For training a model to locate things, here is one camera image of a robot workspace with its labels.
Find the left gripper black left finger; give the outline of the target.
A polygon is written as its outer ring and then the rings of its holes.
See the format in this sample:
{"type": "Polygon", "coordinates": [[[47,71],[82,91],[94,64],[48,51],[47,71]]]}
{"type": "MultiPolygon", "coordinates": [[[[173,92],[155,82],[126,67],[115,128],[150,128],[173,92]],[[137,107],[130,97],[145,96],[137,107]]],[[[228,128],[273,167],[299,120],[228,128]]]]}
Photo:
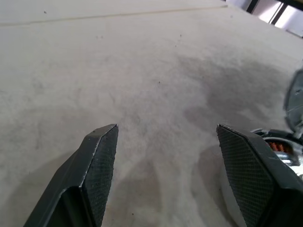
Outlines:
{"type": "Polygon", "coordinates": [[[113,178],[118,125],[97,128],[57,169],[26,227],[99,227],[113,178]]]}

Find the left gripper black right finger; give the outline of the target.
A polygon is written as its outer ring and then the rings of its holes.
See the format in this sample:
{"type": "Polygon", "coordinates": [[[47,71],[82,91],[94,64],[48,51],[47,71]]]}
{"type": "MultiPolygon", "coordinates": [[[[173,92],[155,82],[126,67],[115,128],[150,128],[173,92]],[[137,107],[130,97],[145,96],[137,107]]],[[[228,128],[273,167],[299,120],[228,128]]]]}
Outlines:
{"type": "Polygon", "coordinates": [[[219,124],[221,186],[240,227],[301,227],[303,180],[259,135],[219,124]]]}

